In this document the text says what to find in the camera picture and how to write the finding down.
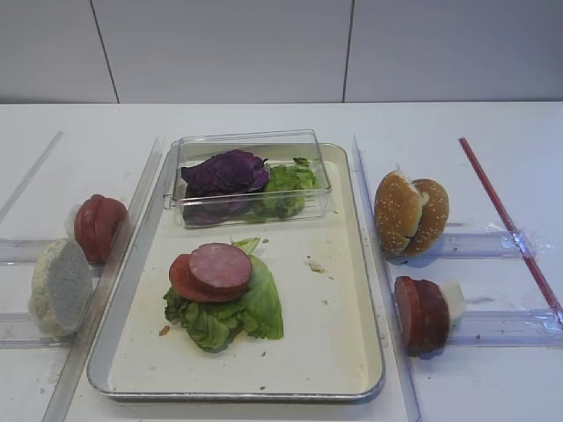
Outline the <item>pink meat patty slice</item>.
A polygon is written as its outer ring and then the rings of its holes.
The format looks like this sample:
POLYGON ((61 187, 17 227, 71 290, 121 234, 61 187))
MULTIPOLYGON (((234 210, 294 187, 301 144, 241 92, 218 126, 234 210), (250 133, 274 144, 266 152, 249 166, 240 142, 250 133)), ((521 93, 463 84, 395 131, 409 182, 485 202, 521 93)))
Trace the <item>pink meat patty slice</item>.
POLYGON ((191 254, 188 264, 194 284, 207 293, 234 294, 246 290, 252 277, 252 261, 236 246, 203 244, 191 254))

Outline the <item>green lettuce in box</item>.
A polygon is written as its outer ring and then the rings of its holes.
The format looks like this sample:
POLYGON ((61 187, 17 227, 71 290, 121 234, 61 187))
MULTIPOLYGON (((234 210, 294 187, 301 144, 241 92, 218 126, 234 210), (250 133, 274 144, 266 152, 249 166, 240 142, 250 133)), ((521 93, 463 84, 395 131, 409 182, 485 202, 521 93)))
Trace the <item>green lettuce in box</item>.
MULTIPOLYGON (((292 165, 279 164, 270 168, 270 179, 265 193, 309 190, 318 186, 317 177, 306 158, 294 157, 293 162, 292 165)), ((283 220, 301 212, 304 204, 303 196, 279 196, 271 199, 262 197, 255 202, 252 211, 258 222, 265 221, 267 218, 283 220)))

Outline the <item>tomato slice on lettuce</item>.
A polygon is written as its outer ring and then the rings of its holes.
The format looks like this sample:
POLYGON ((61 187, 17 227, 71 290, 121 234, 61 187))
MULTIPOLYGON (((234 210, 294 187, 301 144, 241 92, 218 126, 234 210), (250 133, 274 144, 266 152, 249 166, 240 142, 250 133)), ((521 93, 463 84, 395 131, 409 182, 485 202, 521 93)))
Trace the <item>tomato slice on lettuce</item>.
POLYGON ((228 302, 241 297, 248 284, 230 293, 209 293, 197 287, 195 277, 189 271, 190 254, 180 254, 172 262, 169 269, 169 280, 173 290, 180 296, 193 302, 228 302))

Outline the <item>green lettuce leaf on tray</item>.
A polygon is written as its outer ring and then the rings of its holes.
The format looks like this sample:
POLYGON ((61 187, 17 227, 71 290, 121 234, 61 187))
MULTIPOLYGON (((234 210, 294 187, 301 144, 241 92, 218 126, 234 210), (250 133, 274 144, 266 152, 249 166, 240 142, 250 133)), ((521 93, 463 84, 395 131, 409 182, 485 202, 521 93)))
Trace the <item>green lettuce leaf on tray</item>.
POLYGON ((253 338, 283 337, 282 303, 267 265, 253 255, 257 237, 232 244, 252 262, 252 276, 241 297, 227 302, 202 302, 183 296, 178 287, 168 289, 165 319, 179 324, 201 350, 218 353, 241 331, 253 338))

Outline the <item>dark red meat slices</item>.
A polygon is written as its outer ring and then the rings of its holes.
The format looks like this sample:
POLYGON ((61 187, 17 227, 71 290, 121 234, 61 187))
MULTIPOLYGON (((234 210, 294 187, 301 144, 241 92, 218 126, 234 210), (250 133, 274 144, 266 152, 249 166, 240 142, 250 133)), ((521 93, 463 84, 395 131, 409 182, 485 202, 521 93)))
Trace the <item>dark red meat slices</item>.
POLYGON ((450 333, 450 313, 438 285, 399 276, 394 297, 407 354, 414 357, 443 348, 450 333))

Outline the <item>sliced tomato stack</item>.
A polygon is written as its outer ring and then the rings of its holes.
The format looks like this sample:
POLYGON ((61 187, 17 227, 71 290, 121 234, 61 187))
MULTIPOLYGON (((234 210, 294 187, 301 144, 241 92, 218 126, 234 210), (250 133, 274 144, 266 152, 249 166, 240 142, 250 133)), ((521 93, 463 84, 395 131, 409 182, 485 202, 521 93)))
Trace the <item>sliced tomato stack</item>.
POLYGON ((74 219, 75 239, 90 263, 105 264, 127 214, 120 201, 101 194, 93 194, 78 209, 74 219))

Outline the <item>white cheese piece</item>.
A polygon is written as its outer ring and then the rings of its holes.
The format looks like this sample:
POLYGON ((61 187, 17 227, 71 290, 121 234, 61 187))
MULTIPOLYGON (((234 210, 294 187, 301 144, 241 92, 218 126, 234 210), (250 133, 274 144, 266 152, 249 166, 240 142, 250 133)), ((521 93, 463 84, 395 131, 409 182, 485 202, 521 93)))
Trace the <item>white cheese piece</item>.
POLYGON ((461 286, 453 281, 443 283, 441 285, 441 292, 448 307, 450 329, 452 329, 466 311, 464 294, 461 286))

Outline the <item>white bread slices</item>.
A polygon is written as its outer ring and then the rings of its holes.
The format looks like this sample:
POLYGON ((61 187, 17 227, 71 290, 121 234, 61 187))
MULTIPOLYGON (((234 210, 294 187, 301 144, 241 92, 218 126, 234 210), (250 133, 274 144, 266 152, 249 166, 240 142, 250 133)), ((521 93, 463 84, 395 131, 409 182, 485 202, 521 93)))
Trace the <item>white bread slices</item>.
POLYGON ((28 309, 41 332, 68 336, 81 323, 92 292, 91 268, 82 248, 69 238, 57 239, 34 266, 28 309))

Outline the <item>clear plastic box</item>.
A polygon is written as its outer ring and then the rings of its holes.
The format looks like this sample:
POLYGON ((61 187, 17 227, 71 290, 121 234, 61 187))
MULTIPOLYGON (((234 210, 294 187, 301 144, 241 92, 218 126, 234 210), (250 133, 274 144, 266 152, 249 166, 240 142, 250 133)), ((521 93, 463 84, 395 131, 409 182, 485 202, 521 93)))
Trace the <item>clear plastic box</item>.
POLYGON ((177 223, 186 229, 213 227, 220 224, 280 222, 298 218, 320 217, 326 212, 328 196, 332 191, 332 184, 323 162, 317 136, 310 129, 185 137, 172 144, 167 160, 169 186, 165 194, 165 207, 174 211, 177 223), (265 193, 264 189, 258 193, 187 198, 187 183, 181 177, 181 169, 201 164, 212 156, 233 149, 250 152, 264 159, 268 172, 271 167, 279 164, 292 165, 294 157, 304 157, 310 162, 311 169, 317 177, 318 186, 313 189, 299 191, 265 193), (271 199, 290 195, 303 196, 305 198, 304 208, 301 212, 283 220, 277 218, 267 218, 262 222, 255 220, 252 210, 257 200, 260 200, 262 197, 271 199), (214 200, 219 202, 243 200, 249 206, 242 214, 218 224, 198 226, 185 223, 183 218, 185 206, 209 204, 214 200))

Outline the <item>purple cabbage leaf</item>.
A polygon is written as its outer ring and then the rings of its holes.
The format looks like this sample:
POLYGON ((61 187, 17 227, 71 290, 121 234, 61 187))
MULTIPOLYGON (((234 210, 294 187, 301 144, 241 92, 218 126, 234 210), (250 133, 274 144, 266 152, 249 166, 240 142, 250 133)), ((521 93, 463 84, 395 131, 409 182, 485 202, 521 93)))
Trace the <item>purple cabbage leaf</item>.
MULTIPOLYGON (((258 193, 269 182, 265 160, 240 149, 212 156, 193 167, 183 167, 187 198, 205 198, 258 193)), ((242 214, 249 204, 243 200, 212 201, 185 206, 183 218, 189 225, 213 225, 242 214)))

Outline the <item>sesame bun left half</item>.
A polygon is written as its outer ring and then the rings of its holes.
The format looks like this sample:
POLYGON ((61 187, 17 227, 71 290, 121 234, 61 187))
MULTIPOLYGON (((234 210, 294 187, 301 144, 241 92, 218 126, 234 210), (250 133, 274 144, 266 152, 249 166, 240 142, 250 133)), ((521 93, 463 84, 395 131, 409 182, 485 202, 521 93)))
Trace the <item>sesame bun left half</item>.
POLYGON ((401 171, 388 173, 375 197, 375 220, 382 249, 400 254, 414 237, 422 216, 422 195, 401 171))

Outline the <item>sesame bun half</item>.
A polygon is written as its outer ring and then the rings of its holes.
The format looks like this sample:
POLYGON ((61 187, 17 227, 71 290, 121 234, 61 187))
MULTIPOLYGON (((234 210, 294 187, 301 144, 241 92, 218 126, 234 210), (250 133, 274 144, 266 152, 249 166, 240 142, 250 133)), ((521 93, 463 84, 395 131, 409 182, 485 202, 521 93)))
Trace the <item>sesame bun half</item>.
POLYGON ((422 216, 422 195, 401 171, 388 173, 375 197, 375 220, 382 249, 400 254, 414 237, 422 216))
POLYGON ((424 204, 417 231, 403 250, 406 256, 429 250, 442 235, 450 213, 449 196, 441 184, 428 178, 415 179, 413 184, 421 193, 424 204))

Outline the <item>white metal tray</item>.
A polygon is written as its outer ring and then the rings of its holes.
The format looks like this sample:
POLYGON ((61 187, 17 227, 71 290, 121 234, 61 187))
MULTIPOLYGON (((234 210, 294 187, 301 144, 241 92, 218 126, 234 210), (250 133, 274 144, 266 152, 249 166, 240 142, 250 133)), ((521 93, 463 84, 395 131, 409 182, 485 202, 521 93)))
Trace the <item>white metal tray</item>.
POLYGON ((375 395, 384 379, 370 279, 346 151, 320 147, 333 189, 321 218, 184 229, 164 207, 161 171, 116 281, 87 366, 114 400, 343 401, 375 395), (238 335, 202 351, 164 316, 172 261, 208 242, 258 237, 281 299, 284 335, 238 335))

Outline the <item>sesame bun right half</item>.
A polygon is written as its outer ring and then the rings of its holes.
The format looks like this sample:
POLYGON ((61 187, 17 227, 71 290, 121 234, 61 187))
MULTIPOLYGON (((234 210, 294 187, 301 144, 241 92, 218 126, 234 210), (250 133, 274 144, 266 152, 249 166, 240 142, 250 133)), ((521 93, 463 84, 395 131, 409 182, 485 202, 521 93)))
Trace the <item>sesame bun right half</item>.
POLYGON ((441 184, 428 178, 415 179, 413 184, 421 193, 424 204, 417 231, 403 250, 406 256, 429 250, 442 235, 450 213, 449 196, 441 184))

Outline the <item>clear holder upper right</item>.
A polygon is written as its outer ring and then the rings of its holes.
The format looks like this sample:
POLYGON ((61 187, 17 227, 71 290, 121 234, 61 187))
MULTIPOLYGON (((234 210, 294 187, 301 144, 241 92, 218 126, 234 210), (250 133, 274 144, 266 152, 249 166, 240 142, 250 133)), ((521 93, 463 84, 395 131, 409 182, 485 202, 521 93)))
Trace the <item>clear holder upper right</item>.
POLYGON ((448 258, 448 259, 480 259, 480 258, 534 258, 536 248, 532 242, 520 232, 497 231, 489 233, 445 233, 422 253, 406 255, 386 254, 388 259, 413 258, 448 258))

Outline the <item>clear holder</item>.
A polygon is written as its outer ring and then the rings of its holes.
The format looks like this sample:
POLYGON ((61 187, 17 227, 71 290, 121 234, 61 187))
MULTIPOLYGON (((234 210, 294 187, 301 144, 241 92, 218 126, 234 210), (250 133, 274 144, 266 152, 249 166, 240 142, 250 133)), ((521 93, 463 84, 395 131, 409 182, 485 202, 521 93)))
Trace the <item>clear holder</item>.
POLYGON ((70 238, 55 240, 13 240, 1 239, 1 264, 59 264, 78 265, 87 270, 87 261, 82 248, 70 238))
POLYGON ((562 322, 549 309, 469 311, 450 332, 448 345, 562 347, 562 322))
POLYGON ((445 233, 422 253, 406 255, 386 254, 388 259, 413 258, 448 258, 448 259, 480 259, 480 258, 534 258, 536 248, 532 242, 520 232, 497 231, 489 233, 445 233))
POLYGON ((32 313, 1 314, 1 349, 51 349, 72 347, 81 331, 55 336, 42 330, 41 320, 32 313))

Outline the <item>red plastic strip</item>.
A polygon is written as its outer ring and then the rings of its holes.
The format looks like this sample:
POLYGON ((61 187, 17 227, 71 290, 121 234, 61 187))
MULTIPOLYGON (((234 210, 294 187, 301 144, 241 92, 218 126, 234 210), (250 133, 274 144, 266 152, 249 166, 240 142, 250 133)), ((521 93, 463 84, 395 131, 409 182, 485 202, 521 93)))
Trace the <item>red plastic strip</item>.
MULTIPOLYGON (((505 228, 513 235, 519 234, 520 230, 516 227, 511 216, 509 215, 509 212, 504 207, 501 198, 495 191, 494 186, 492 185, 489 177, 486 175, 486 172, 481 166, 478 158, 475 156, 469 142, 464 137, 459 138, 458 141, 464 153, 466 154, 468 160, 470 161, 472 168, 476 172, 476 175, 478 176, 481 185, 483 185, 490 201, 493 203, 497 211, 497 214, 501 218, 505 228)), ((528 267, 532 278, 537 284, 537 287, 539 288, 541 294, 545 298, 545 301, 547 302, 548 306, 557 317, 558 323, 562 324, 562 306, 559 303, 556 294, 554 294, 554 292, 552 291, 551 286, 549 285, 546 277, 542 273, 535 258, 531 256, 528 252, 523 251, 522 243, 518 243, 517 245, 520 249, 521 255, 523 257, 523 261, 528 267)))

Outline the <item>clear far left strip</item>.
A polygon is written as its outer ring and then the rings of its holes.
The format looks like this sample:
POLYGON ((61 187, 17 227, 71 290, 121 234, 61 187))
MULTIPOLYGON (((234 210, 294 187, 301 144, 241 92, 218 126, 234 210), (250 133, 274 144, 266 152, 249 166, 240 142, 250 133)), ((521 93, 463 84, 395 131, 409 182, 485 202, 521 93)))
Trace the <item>clear far left strip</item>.
POLYGON ((2 222, 5 219, 5 217, 7 216, 7 214, 10 213, 11 209, 13 208, 13 206, 18 201, 18 198, 21 196, 21 194, 25 191, 25 189, 31 183, 31 181, 33 180, 36 173, 40 170, 42 165, 48 160, 49 156, 51 155, 51 153, 54 151, 54 149, 57 147, 57 145, 60 143, 61 139, 64 136, 65 136, 64 131, 58 131, 55 134, 55 136, 49 142, 47 147, 41 152, 41 154, 34 161, 34 163, 29 168, 29 170, 24 175, 24 177, 16 185, 16 187, 14 188, 14 190, 12 191, 12 193, 10 194, 8 199, 1 206, 0 222, 2 222))

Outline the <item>clear holder upper left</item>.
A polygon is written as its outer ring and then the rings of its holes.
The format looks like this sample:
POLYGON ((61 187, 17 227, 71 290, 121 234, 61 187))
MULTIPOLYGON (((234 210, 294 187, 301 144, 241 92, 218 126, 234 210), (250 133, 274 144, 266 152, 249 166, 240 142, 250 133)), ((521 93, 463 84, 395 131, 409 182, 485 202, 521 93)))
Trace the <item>clear holder upper left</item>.
POLYGON ((78 265, 87 270, 87 261, 82 248, 70 238, 55 240, 13 240, 1 239, 1 264, 59 264, 78 265))

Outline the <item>clear holder lower right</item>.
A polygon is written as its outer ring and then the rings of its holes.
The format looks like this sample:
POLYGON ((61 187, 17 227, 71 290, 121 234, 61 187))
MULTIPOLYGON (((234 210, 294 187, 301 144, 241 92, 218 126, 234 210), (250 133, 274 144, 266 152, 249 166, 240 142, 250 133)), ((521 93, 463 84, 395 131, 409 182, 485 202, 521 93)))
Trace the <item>clear holder lower right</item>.
POLYGON ((549 309, 469 311, 450 332, 448 345, 562 347, 562 322, 549 309))

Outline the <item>clear holder lower left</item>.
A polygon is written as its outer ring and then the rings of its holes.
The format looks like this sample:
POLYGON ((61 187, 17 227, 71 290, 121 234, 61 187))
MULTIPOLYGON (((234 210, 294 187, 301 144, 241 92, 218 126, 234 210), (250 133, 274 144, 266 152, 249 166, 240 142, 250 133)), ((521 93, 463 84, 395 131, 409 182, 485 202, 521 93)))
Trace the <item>clear holder lower left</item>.
POLYGON ((1 349, 51 349, 72 347, 81 331, 55 336, 42 330, 41 320, 32 313, 1 314, 1 349))

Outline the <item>clear rail right of tray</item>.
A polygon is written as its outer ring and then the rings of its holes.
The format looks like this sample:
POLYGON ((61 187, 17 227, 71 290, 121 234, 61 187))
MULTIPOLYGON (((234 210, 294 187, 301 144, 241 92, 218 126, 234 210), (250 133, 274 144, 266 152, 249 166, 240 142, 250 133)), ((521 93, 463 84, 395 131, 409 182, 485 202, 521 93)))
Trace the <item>clear rail right of tray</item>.
POLYGON ((385 324, 390 332, 389 341, 391 343, 391 349, 393 351, 394 360, 398 370, 403 403, 406 408, 406 420, 422 421, 423 418, 413 382, 410 360, 402 342, 400 323, 392 292, 391 274, 384 258, 384 254, 379 246, 375 224, 374 201, 369 191, 367 172, 365 170, 362 153, 358 147, 355 135, 353 136, 352 141, 352 157, 356 172, 362 212, 369 232, 371 252, 377 270, 379 291, 382 296, 382 303, 384 306, 385 324))

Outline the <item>clear rail of tray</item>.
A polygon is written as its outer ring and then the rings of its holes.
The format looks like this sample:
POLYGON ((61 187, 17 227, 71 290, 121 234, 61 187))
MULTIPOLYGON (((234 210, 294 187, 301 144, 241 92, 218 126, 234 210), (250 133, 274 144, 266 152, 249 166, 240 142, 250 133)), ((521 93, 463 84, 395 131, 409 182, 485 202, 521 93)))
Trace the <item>clear rail of tray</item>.
POLYGON ((410 360, 402 342, 400 323, 392 292, 391 274, 384 258, 384 254, 379 246, 375 224, 374 201, 369 191, 367 172, 365 170, 362 153, 358 147, 355 135, 353 136, 352 141, 352 157, 356 172, 362 212, 369 232, 371 252, 377 270, 379 291, 382 296, 382 303, 384 306, 385 324, 390 332, 389 341, 391 343, 391 349, 393 351, 394 360, 398 370, 403 403, 406 408, 406 420, 422 421, 423 418, 413 382, 410 360))
POLYGON ((157 138, 153 142, 149 157, 131 199, 128 217, 122 223, 119 233, 116 235, 113 249, 101 272, 98 285, 90 299, 84 319, 71 344, 66 362, 42 418, 44 422, 63 421, 66 419, 100 321, 105 313, 106 305, 120 273, 124 257, 128 247, 134 241, 135 227, 143 216, 144 204, 149 196, 153 179, 159 169, 162 155, 162 140, 157 138))

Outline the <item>clear rail left of tray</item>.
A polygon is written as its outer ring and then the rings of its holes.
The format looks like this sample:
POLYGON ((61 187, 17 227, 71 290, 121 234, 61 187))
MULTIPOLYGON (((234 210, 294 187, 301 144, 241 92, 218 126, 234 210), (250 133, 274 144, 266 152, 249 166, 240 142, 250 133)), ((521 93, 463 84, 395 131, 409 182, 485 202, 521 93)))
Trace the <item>clear rail left of tray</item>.
POLYGON ((66 362, 42 418, 44 422, 63 421, 66 419, 100 321, 105 313, 106 305, 120 273, 124 257, 128 247, 134 241, 135 227, 143 216, 144 204, 149 196, 153 179, 159 169, 162 155, 162 140, 157 138, 153 142, 149 157, 131 199, 128 217, 122 223, 119 233, 116 235, 113 249, 101 272, 98 285, 90 299, 84 319, 71 344, 66 362))

